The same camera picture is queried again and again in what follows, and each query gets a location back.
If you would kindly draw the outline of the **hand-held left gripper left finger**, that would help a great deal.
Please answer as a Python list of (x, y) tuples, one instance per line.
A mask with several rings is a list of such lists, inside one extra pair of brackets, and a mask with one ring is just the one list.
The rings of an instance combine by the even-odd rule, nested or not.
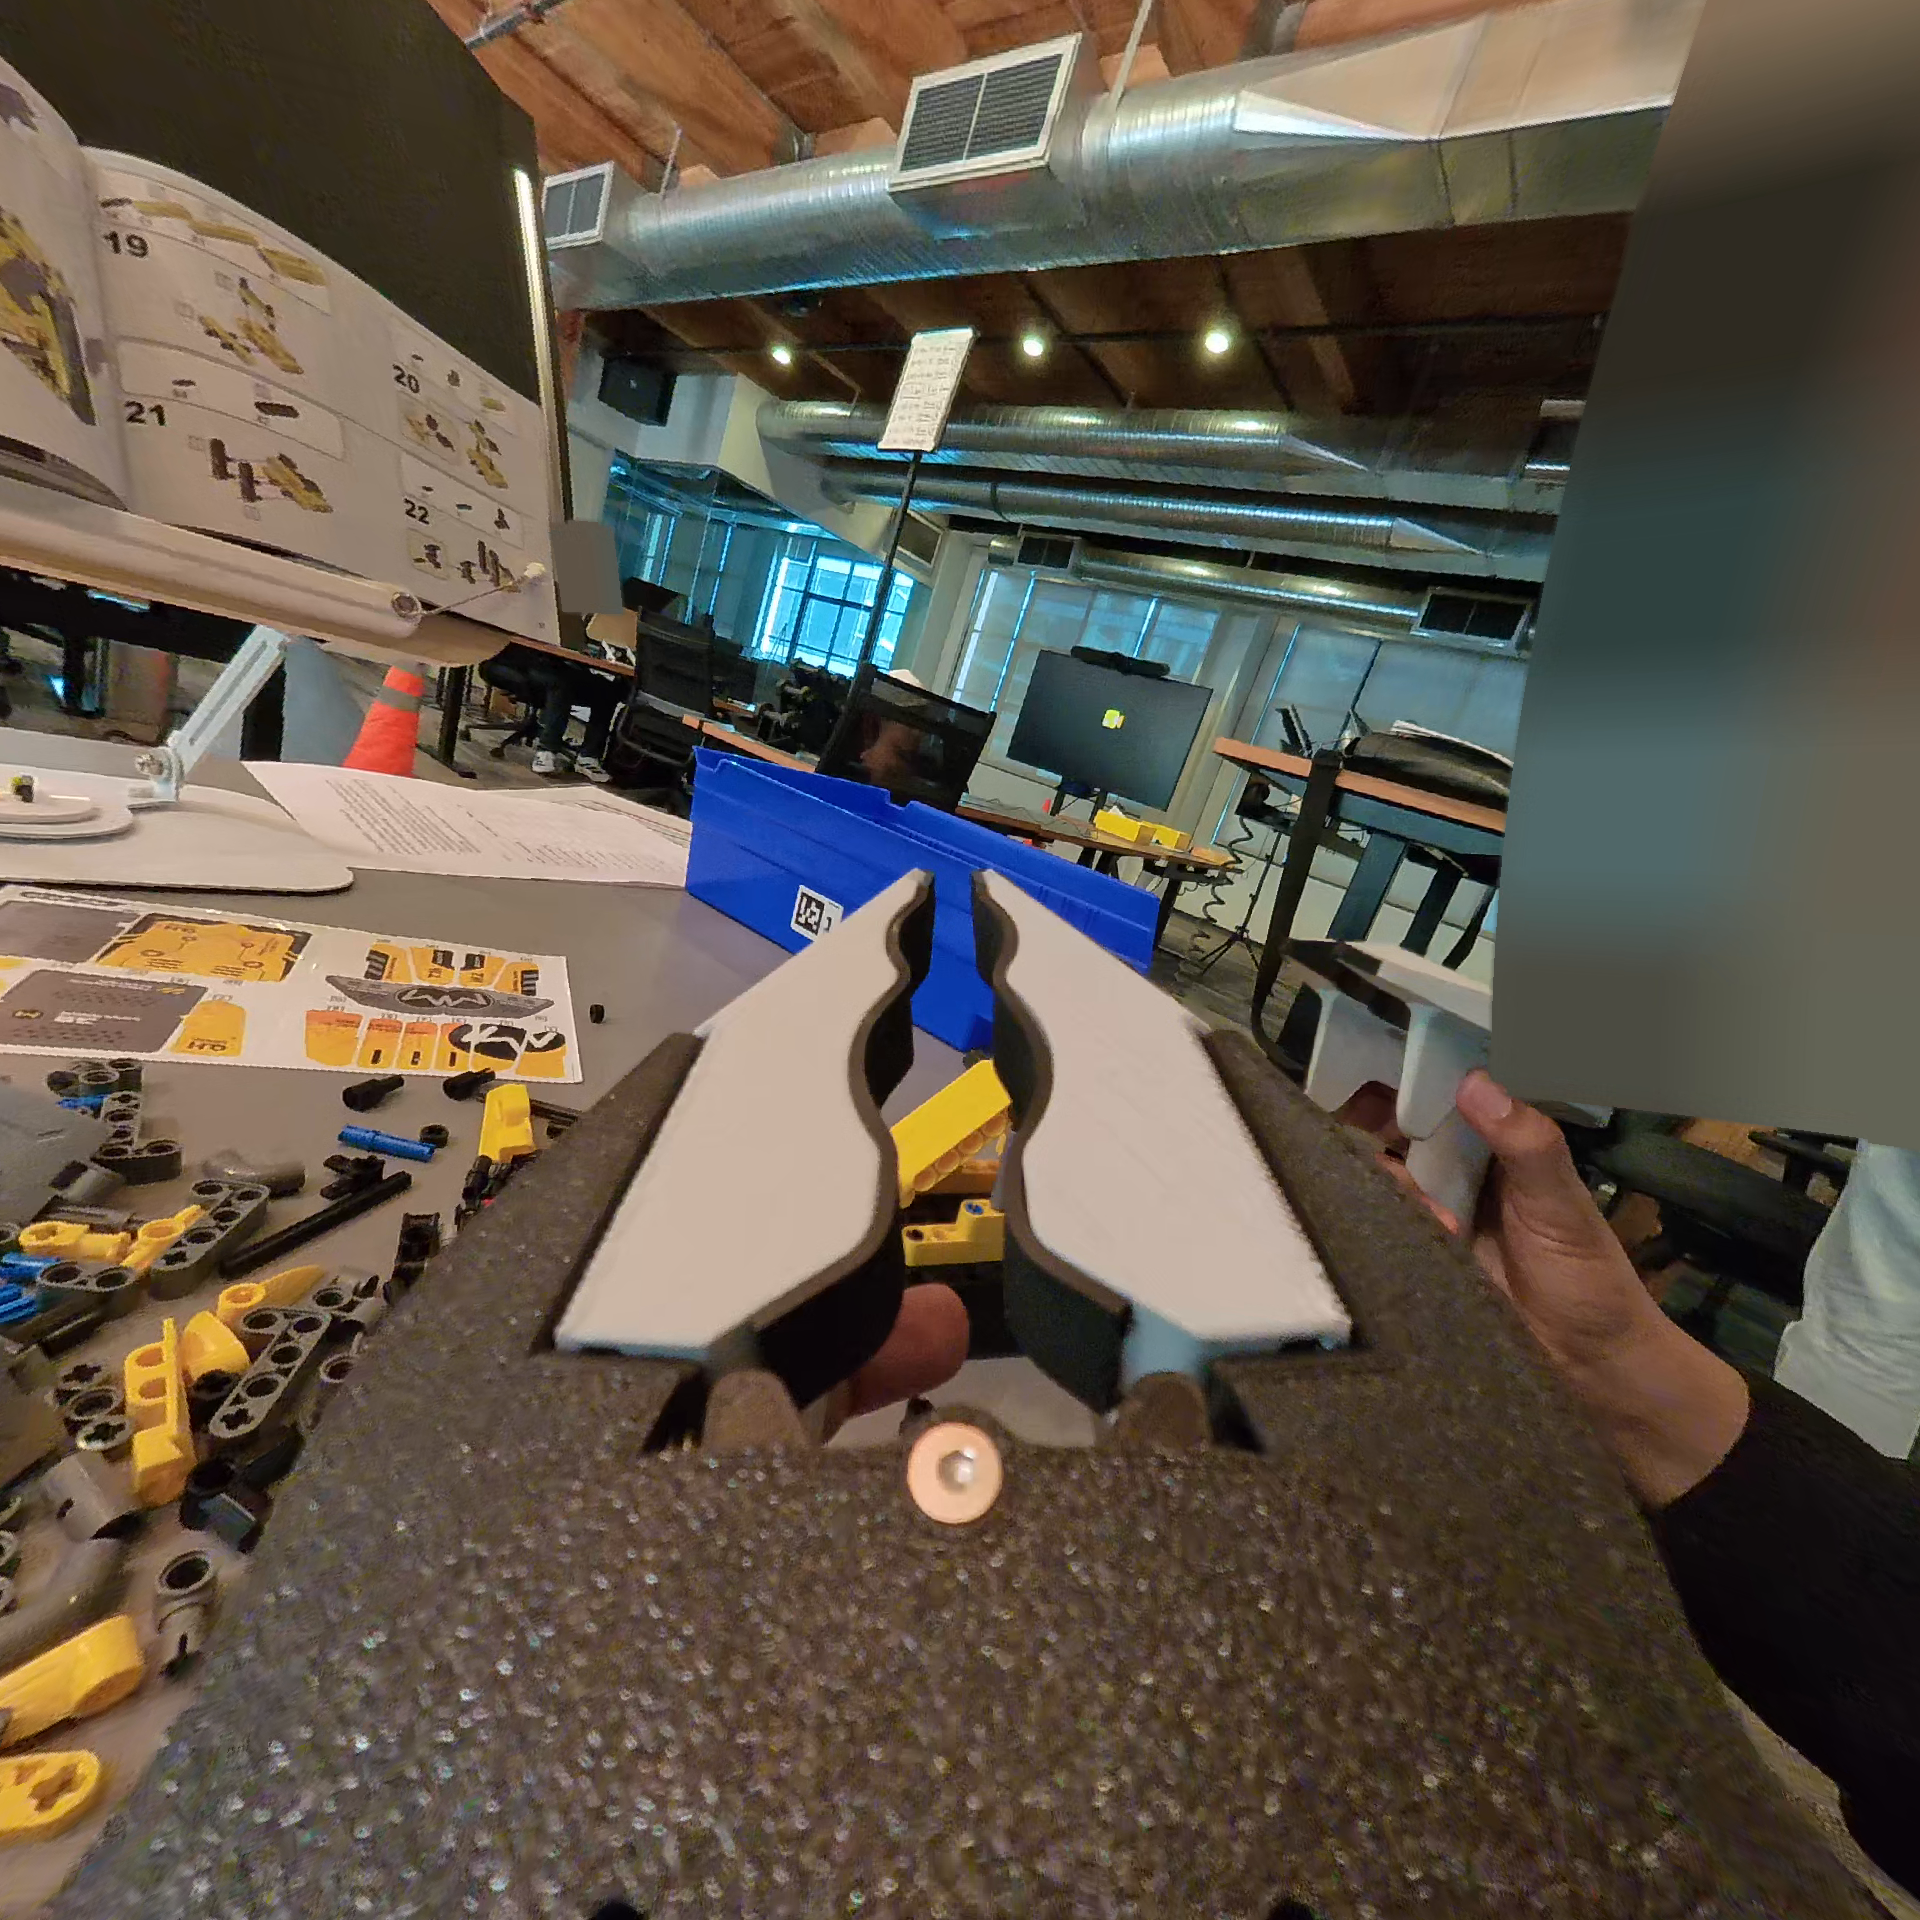
[(907, 1286), (882, 1108), (915, 1062), (936, 904), (907, 872), (694, 1031), (558, 1352), (760, 1369), (801, 1407), (881, 1352)]

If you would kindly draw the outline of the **yellow brick vehicle model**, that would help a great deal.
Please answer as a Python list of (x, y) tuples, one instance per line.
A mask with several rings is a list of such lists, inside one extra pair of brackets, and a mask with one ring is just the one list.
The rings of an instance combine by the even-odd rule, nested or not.
[(1013, 1099), (991, 1058), (892, 1125), (900, 1254), (913, 1277), (1002, 1259), (999, 1186), (1011, 1131)]

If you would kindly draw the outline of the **person's right forearm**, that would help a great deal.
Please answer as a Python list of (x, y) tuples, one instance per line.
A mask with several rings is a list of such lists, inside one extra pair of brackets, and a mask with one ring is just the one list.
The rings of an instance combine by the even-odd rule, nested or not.
[(1919, 1471), (1736, 1371), (1728, 1451), (1649, 1525), (1721, 1680), (1836, 1787), (1860, 1851), (1919, 1892)]

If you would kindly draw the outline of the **person's left hand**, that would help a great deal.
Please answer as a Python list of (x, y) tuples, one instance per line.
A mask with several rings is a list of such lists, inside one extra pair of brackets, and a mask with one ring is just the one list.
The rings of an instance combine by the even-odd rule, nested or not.
[(953, 1286), (926, 1282), (907, 1287), (876, 1353), (825, 1398), (820, 1440), (827, 1444), (852, 1420), (947, 1385), (968, 1362), (970, 1345), (968, 1306)]

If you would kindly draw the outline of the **person's right hand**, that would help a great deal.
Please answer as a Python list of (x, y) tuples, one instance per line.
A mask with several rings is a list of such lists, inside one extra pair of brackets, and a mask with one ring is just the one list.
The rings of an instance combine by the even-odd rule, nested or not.
[(1473, 1222), (1419, 1188), (1381, 1098), (1356, 1093), (1343, 1117), (1381, 1134), (1385, 1171), (1507, 1295), (1638, 1503), (1678, 1503), (1742, 1437), (1746, 1377), (1655, 1300), (1547, 1114), (1484, 1068), (1462, 1077), (1455, 1114), (1491, 1153)]

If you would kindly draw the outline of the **blue plastic bin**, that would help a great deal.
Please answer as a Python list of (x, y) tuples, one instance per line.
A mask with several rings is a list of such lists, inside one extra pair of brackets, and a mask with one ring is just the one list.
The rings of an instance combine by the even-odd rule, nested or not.
[(1004, 831), (884, 789), (700, 747), (690, 791), (687, 890), (799, 952), (898, 877), (934, 877), (934, 922), (915, 1024), (959, 1051), (995, 1036), (977, 964), (973, 873), (991, 870), (1138, 971), (1158, 940), (1158, 897)]

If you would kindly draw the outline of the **black monitor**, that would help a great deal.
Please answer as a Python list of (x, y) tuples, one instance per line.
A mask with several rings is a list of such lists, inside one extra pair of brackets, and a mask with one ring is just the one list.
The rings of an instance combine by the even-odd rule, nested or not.
[(1184, 777), (1213, 688), (1078, 649), (1034, 656), (1007, 759), (1095, 796), (1165, 809)]

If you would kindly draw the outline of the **printed paper sheet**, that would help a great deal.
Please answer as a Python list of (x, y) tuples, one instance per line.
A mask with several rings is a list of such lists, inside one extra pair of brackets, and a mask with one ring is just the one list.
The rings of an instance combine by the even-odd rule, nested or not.
[(304, 762), (248, 762), (350, 870), (684, 890), (692, 826), (598, 785), (482, 788)]

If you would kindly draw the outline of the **black mesh office chair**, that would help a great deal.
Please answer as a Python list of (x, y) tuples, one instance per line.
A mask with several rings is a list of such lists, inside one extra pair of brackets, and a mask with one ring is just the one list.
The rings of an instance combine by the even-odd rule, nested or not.
[(957, 812), (996, 732), (996, 711), (862, 666), (814, 769), (898, 804)]

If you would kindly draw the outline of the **yellow black sticker sheet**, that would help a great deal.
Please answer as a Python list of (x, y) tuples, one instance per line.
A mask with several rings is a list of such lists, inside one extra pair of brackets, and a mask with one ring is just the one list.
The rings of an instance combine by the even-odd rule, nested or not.
[(2, 1048), (446, 1080), (585, 1081), (566, 962), (467, 938), (8, 884)]

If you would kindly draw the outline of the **orange traffic cone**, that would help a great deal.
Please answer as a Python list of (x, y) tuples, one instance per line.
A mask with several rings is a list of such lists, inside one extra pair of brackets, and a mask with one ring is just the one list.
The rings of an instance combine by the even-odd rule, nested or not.
[(386, 669), (359, 726), (342, 768), (386, 777), (413, 777), (420, 745), (420, 706), (426, 691), (416, 664)]

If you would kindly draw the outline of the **pile of brick parts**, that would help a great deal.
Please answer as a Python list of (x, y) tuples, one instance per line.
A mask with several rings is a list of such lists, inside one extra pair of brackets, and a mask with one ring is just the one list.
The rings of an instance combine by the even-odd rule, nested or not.
[(581, 1115), (469, 1068), (376, 1124), (405, 1085), (274, 1159), (158, 1131), (136, 1058), (5, 1077), (5, 1858), (101, 1825), (375, 1332)]

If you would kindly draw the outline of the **white sign on pole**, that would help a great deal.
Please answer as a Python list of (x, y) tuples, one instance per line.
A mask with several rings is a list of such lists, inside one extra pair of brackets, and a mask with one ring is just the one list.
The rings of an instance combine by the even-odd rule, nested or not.
[(867, 669), (875, 659), (898, 572), (900, 535), (915, 502), (921, 470), (926, 456), (943, 443), (977, 341), (978, 328), (967, 324), (925, 328), (908, 343), (892, 401), (876, 435), (879, 454), (907, 457), (907, 478), (889, 521), (881, 577), (862, 630), (857, 671)]

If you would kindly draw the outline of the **instruction booklet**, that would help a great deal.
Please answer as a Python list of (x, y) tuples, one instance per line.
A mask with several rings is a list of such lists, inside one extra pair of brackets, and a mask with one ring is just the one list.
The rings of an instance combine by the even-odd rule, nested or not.
[(2, 65), (5, 476), (558, 634), (531, 396)]

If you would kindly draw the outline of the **silver ceiling duct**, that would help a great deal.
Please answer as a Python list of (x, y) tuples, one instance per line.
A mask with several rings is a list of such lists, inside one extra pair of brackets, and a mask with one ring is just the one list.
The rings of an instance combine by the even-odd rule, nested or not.
[(564, 307), (615, 312), (1278, 251), (1630, 213), (1704, 4), (1532, 4), (1117, 92), (1082, 40), (917, 84), (1052, 63), (1021, 148), (913, 163), (889, 148), (648, 189), (612, 162), (553, 175)]

